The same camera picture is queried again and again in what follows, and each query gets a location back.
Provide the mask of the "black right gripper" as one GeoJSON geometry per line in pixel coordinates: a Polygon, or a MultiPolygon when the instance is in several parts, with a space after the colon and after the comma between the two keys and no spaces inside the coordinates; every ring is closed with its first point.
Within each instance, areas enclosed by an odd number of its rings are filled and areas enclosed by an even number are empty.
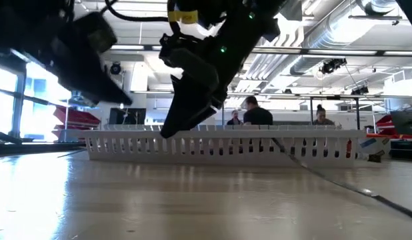
{"type": "Polygon", "coordinates": [[[285,4],[286,0],[168,1],[173,33],[160,40],[160,60],[164,62],[172,49],[185,48],[212,64],[218,77],[171,76],[174,96],[160,131],[163,138],[193,129],[222,108],[218,97],[226,95],[227,86],[260,38],[279,36],[275,16],[285,4]]]}

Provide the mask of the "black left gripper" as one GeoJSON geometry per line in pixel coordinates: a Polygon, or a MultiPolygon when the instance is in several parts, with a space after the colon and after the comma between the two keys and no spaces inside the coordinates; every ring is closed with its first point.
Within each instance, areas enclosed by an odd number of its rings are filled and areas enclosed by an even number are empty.
{"type": "Polygon", "coordinates": [[[104,0],[99,11],[76,17],[76,0],[0,0],[0,61],[24,57],[63,63],[59,83],[93,101],[132,104],[132,98],[104,72],[100,54],[117,38],[103,14],[117,0],[104,0]]]}

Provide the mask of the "white slotted cable duct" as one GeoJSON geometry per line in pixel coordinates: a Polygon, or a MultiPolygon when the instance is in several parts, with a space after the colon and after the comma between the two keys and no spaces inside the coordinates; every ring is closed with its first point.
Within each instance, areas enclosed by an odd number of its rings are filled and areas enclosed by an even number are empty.
{"type": "Polygon", "coordinates": [[[362,130],[312,125],[200,125],[165,139],[158,130],[80,131],[90,160],[130,161],[187,165],[292,167],[288,156],[272,142],[308,167],[354,166],[362,130]],[[351,157],[346,145],[352,141],[351,157]]]}

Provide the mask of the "thin black rod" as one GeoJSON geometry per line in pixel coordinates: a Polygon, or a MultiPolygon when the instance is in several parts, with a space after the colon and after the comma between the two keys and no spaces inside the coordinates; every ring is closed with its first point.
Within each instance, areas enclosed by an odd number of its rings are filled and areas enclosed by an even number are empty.
{"type": "Polygon", "coordinates": [[[392,208],[392,209],[394,209],[394,210],[396,210],[396,211],[412,218],[412,210],[410,210],[410,209],[408,209],[408,208],[406,208],[402,205],[399,205],[399,204],[397,204],[393,201],[390,201],[387,198],[383,197],[382,195],[378,195],[378,194],[372,192],[369,189],[359,189],[359,188],[356,188],[355,186],[350,185],[348,183],[338,182],[336,180],[332,180],[331,178],[325,176],[324,174],[320,173],[316,169],[312,169],[312,168],[308,167],[305,163],[298,160],[293,154],[290,154],[290,151],[286,150],[286,148],[282,144],[280,144],[280,142],[276,138],[271,138],[271,140],[272,140],[272,142],[274,142],[274,144],[276,144],[276,146],[279,148],[279,151],[281,153],[284,153],[286,156],[288,156],[288,158],[290,158],[290,160],[292,160],[292,162],[294,162],[296,165],[303,168],[304,170],[312,173],[313,175],[315,175],[315,176],[317,176],[317,177],[319,177],[319,178],[321,178],[325,181],[328,181],[328,182],[330,182],[334,185],[340,186],[340,187],[342,187],[346,190],[349,190],[349,191],[358,193],[362,196],[374,199],[374,200],[376,200],[376,201],[378,201],[378,202],[380,202],[380,203],[382,203],[382,204],[384,204],[384,205],[386,205],[386,206],[388,206],[388,207],[390,207],[390,208],[392,208]]]}

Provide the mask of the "red storage bin rack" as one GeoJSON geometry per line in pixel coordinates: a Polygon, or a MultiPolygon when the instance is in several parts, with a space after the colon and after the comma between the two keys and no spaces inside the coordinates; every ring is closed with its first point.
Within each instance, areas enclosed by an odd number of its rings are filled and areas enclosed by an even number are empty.
{"type": "Polygon", "coordinates": [[[58,106],[53,115],[61,122],[52,131],[60,142],[78,141],[71,136],[72,130],[84,131],[97,129],[101,121],[89,112],[58,106]]]}

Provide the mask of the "person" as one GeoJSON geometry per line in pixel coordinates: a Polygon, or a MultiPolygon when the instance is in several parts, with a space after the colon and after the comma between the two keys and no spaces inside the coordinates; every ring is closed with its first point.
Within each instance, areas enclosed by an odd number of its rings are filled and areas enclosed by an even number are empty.
{"type": "Polygon", "coordinates": [[[335,125],[335,123],[326,117],[326,110],[321,104],[318,104],[316,110],[316,120],[313,121],[313,125],[335,125]]]}
{"type": "Polygon", "coordinates": [[[273,115],[270,111],[259,106],[255,96],[245,99],[246,112],[243,115],[245,125],[272,125],[273,115]]]}
{"type": "Polygon", "coordinates": [[[231,119],[228,120],[227,125],[242,125],[243,122],[239,119],[238,110],[233,110],[231,113],[231,119]]]}

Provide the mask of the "black computer monitor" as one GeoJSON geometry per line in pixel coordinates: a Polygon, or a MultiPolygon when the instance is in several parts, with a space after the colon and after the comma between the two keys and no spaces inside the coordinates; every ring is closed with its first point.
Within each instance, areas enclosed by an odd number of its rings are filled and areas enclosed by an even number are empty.
{"type": "Polygon", "coordinates": [[[146,108],[111,108],[110,125],[143,125],[146,118],[146,108]]]}

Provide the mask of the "black aluminium table frame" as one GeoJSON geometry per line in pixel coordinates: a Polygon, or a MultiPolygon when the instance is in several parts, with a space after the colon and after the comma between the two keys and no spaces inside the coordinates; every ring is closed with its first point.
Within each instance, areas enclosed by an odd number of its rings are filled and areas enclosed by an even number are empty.
{"type": "Polygon", "coordinates": [[[12,137],[0,132],[0,155],[18,155],[30,153],[49,153],[60,151],[79,150],[85,147],[84,143],[46,143],[32,142],[28,139],[12,137]]]}

